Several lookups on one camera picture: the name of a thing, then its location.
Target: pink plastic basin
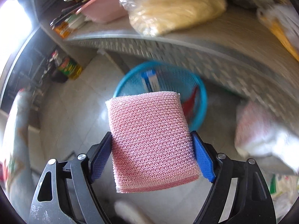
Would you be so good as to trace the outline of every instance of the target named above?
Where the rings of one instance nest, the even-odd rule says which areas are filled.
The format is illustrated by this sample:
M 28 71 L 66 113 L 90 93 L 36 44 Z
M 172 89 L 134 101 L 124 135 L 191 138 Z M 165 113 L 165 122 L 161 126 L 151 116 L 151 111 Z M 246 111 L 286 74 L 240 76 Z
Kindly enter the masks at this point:
M 127 11 L 119 4 L 119 0 L 90 0 L 76 14 L 83 13 L 92 21 L 107 24 L 127 15 Z

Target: white tile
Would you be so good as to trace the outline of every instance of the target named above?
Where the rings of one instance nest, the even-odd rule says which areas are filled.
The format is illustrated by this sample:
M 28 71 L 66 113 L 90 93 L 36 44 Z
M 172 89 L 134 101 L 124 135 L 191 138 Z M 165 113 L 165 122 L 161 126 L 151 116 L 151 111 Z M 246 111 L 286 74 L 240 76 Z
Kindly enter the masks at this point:
M 81 140 L 77 128 L 75 127 L 73 121 L 68 119 L 63 126 L 62 133 L 59 136 L 57 142 L 57 148 L 59 150 L 59 155 L 62 159 L 65 159 L 73 151 L 77 154 L 83 143 Z
M 44 157 L 47 160 L 48 154 L 51 151 L 51 149 L 54 146 L 56 146 L 59 136 L 56 137 L 51 132 L 49 132 L 47 130 L 41 130 L 40 137 L 41 137 L 41 147 L 44 152 Z
M 105 111 L 106 105 L 105 101 L 89 86 L 82 93 L 82 97 L 82 101 L 73 108 L 74 113 L 71 118 L 81 140 L 84 141 L 95 120 Z
M 47 106 L 42 110 L 41 139 L 43 145 L 47 142 L 56 143 L 62 131 L 62 126 L 68 118 L 63 102 L 57 92 L 46 98 Z
M 77 107 L 85 100 L 84 95 L 89 88 L 90 87 L 80 78 L 74 81 L 67 81 L 61 88 L 59 95 L 69 117 L 72 117 L 73 114 L 77 112 Z
M 84 144 L 88 147 L 101 142 L 107 131 L 110 131 L 107 108 L 102 109 L 88 132 Z
M 80 78 L 90 85 L 105 100 L 113 97 L 124 74 L 105 56 L 96 56 L 82 72 Z
M 44 99 L 41 104 L 40 114 L 47 114 L 49 110 L 52 108 L 52 103 L 56 100 L 56 97 L 59 96 L 56 90 L 56 85 L 52 83 L 52 85 L 48 88 L 47 92 L 44 95 Z
M 159 191 L 117 194 L 141 208 L 154 223 L 192 223 L 209 193 L 211 183 L 201 178 L 188 184 Z
M 29 149 L 29 158 L 30 166 L 42 172 L 46 164 L 44 157 L 44 151 L 41 144 L 41 138 L 39 132 L 28 130 L 28 149 Z
M 52 146 L 52 148 L 46 152 L 46 161 L 49 161 L 52 158 L 57 159 L 57 161 L 63 160 L 56 145 Z
M 78 154 L 81 153 L 87 153 L 90 147 L 86 146 L 85 144 L 82 144 L 80 149 L 78 150 Z

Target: metal shelf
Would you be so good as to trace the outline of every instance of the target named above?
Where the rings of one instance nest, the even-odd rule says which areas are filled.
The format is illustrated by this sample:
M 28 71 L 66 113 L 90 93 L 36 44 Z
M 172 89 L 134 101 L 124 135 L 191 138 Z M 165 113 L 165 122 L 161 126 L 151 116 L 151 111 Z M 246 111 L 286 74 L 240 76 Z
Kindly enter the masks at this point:
M 50 27 L 50 22 L 59 16 L 61 10 L 67 6 L 69 3 L 59 0 L 54 3 L 40 18 L 39 24 L 41 29 L 62 49 L 75 59 L 81 66 L 86 67 L 91 59 L 95 57 L 96 50 L 89 48 L 80 48 L 77 46 L 71 46 L 66 43 L 55 31 Z
M 259 101 L 299 133 L 299 64 L 254 13 L 240 7 L 162 37 L 138 34 L 128 17 L 107 25 L 89 22 L 66 42 L 183 66 Z

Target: round plastic basket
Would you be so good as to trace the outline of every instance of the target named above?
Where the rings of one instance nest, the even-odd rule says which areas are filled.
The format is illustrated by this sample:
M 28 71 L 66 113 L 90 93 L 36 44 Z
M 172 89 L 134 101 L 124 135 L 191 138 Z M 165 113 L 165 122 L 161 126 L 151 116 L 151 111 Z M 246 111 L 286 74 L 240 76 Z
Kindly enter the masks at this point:
M 199 76 L 181 67 L 159 62 L 144 62 L 130 70 L 118 84 L 114 96 L 128 96 L 149 92 L 143 76 L 149 70 L 156 73 L 160 91 L 173 91 L 180 94 L 180 100 L 190 100 L 195 87 L 198 87 L 194 98 L 192 118 L 188 121 L 189 130 L 198 130 L 207 111 L 207 92 Z

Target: floor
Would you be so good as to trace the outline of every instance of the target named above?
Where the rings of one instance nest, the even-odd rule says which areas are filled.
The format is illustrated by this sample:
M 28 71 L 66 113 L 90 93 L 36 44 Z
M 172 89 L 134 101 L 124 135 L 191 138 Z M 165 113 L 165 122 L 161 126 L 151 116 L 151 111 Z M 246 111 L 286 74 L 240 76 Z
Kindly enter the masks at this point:
M 111 61 L 97 55 L 77 80 L 54 84 L 50 88 L 41 111 L 40 136 L 46 159 L 66 160 L 73 152 L 85 153 L 101 141 L 109 131 L 105 101 L 113 96 L 122 77 L 123 73 Z M 234 148 L 236 107 L 240 97 L 209 82 L 205 84 L 209 106 L 198 133 L 217 152 L 242 160 Z M 113 215 L 113 202 L 122 198 L 134 202 L 157 224 L 181 224 L 194 221 L 210 186 L 202 177 L 166 190 L 117 194 L 110 158 L 93 188 L 108 215 Z M 229 215 L 235 188 L 236 179 L 233 179 L 221 220 Z

